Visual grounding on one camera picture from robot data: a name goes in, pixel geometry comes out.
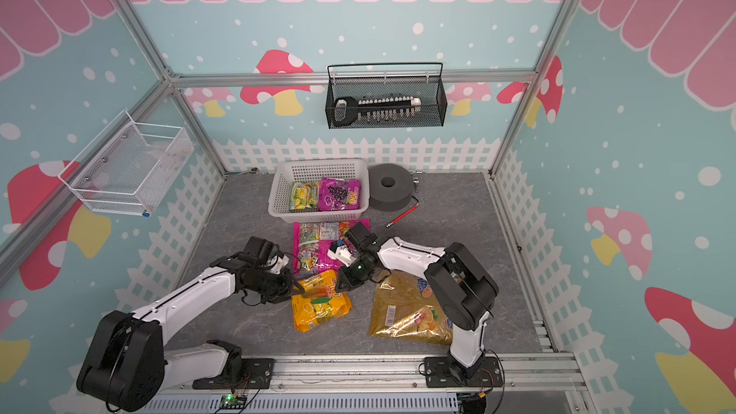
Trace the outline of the purple grape candy bag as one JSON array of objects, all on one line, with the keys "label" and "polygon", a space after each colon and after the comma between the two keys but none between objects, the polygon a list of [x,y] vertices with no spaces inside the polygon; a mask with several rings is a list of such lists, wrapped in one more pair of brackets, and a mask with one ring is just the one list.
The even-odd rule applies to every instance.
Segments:
[{"label": "purple grape candy bag", "polygon": [[318,210],[321,212],[348,211],[360,208],[361,183],[324,177],[320,182]]}]

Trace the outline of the yellow mango candy bag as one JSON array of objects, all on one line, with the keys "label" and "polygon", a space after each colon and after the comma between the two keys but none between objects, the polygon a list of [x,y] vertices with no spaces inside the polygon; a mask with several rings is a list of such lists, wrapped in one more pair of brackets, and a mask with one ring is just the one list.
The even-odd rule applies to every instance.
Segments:
[{"label": "yellow mango candy bag", "polygon": [[337,272],[327,270],[299,282],[301,295],[291,297],[293,324],[306,333],[334,318],[349,314],[352,302],[346,293],[338,293]]}]

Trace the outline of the green Fox's candy bag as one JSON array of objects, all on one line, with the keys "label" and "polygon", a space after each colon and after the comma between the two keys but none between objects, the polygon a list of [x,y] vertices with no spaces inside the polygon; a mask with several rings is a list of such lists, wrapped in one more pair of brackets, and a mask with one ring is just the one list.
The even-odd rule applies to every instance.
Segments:
[{"label": "green Fox's candy bag", "polygon": [[294,182],[291,186],[291,193],[289,194],[289,210],[302,211],[317,209],[319,187],[320,183],[318,181]]}]

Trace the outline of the white plastic perforated basket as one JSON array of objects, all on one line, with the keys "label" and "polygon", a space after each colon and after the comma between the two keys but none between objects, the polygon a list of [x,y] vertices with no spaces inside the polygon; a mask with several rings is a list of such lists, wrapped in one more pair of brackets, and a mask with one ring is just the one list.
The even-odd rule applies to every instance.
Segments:
[{"label": "white plastic perforated basket", "polygon": [[268,212],[283,222],[358,220],[370,197],[368,167],[361,159],[293,161],[280,164]]}]

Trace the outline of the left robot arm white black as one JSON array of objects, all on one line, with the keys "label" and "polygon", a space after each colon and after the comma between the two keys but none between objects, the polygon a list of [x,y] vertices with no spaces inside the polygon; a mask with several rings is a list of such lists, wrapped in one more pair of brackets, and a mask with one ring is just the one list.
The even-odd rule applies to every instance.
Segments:
[{"label": "left robot arm white black", "polygon": [[160,390],[187,383],[235,392],[254,375],[246,369],[239,346],[212,339],[199,347],[169,351],[169,340],[237,293],[255,293],[262,304],[278,304],[304,291],[289,255],[271,241],[252,237],[243,250],[218,258],[195,279],[153,303],[105,315],[76,389],[104,402],[111,413],[136,411]]}]

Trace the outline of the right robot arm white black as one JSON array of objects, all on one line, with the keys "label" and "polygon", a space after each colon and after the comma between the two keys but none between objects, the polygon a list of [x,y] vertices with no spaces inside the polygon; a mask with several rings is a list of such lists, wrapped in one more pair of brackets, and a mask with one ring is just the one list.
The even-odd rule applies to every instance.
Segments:
[{"label": "right robot arm white black", "polygon": [[328,256],[341,262],[337,292],[353,291],[382,271],[397,271],[429,283],[452,322],[450,368],[469,379],[485,360],[484,333],[499,288],[490,273],[462,243],[447,247],[416,245],[399,237],[377,236],[362,223],[331,243]]}]

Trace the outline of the large pink mixed candy bag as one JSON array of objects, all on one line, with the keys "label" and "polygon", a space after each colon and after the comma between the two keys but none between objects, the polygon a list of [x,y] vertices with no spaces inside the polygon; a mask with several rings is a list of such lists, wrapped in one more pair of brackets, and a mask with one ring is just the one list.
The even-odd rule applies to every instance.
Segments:
[{"label": "large pink mixed candy bag", "polygon": [[302,276],[328,270],[338,271],[343,264],[329,257],[330,246],[335,241],[343,240],[347,231],[359,222],[371,228],[368,218],[350,222],[295,222],[292,247],[292,253],[296,256],[292,262],[294,271]]}]

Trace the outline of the red pen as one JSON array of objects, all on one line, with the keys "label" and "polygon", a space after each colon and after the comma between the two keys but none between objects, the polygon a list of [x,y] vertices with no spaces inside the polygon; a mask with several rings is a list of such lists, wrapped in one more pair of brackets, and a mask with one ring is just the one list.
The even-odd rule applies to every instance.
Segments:
[{"label": "red pen", "polygon": [[391,220],[391,222],[389,222],[385,226],[386,229],[393,227],[396,223],[400,222],[401,220],[412,214],[420,206],[421,202],[419,201],[418,197],[415,197],[415,195],[413,195],[411,197],[411,200],[412,205],[410,205],[410,207],[406,211],[400,214],[400,216],[393,218],[393,220]]}]

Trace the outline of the large gold candy bag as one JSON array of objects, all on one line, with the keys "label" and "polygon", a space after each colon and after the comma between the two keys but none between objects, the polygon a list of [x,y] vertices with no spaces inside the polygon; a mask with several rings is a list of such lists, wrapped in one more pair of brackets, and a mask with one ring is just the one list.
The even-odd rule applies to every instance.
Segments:
[{"label": "large gold candy bag", "polygon": [[375,289],[369,335],[449,346],[452,322],[427,280],[394,271]]}]

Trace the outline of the small green circuit board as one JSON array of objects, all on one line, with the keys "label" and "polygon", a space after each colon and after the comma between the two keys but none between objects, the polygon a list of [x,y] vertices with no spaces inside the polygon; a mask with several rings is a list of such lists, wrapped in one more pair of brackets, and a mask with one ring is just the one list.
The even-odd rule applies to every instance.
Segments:
[{"label": "small green circuit board", "polygon": [[247,396],[241,394],[227,394],[220,399],[220,410],[241,410],[247,404]]}]

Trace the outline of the black white brush tool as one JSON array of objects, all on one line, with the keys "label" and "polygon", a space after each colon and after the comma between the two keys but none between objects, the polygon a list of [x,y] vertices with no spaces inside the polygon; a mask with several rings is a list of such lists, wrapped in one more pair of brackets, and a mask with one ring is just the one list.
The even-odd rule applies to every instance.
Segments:
[{"label": "black white brush tool", "polygon": [[340,98],[333,107],[333,123],[346,127],[358,121],[396,121],[401,117],[415,116],[422,106],[417,97],[389,97],[381,99]]}]

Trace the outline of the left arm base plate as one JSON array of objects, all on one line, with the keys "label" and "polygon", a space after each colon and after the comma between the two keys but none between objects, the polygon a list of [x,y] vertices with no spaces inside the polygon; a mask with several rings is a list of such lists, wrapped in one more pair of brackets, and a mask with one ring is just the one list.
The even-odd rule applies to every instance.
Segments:
[{"label": "left arm base plate", "polygon": [[195,379],[195,390],[268,389],[274,373],[274,358],[236,358],[226,362],[220,375]]}]

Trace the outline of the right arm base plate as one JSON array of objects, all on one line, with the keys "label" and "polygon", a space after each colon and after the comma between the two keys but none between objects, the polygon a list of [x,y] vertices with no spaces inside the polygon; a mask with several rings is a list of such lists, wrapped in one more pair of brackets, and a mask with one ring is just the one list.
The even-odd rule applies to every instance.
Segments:
[{"label": "right arm base plate", "polygon": [[504,375],[495,356],[483,356],[467,368],[451,356],[428,356],[418,367],[428,388],[503,387]]}]

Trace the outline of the aluminium front rail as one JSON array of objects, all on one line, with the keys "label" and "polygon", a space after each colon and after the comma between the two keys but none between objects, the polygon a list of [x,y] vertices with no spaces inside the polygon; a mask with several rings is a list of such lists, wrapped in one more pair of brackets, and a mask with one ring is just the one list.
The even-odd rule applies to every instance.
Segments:
[{"label": "aluminium front rail", "polygon": [[[423,355],[275,356],[264,394],[337,392],[429,392]],[[586,391],[575,357],[569,353],[501,354],[506,393]]]}]

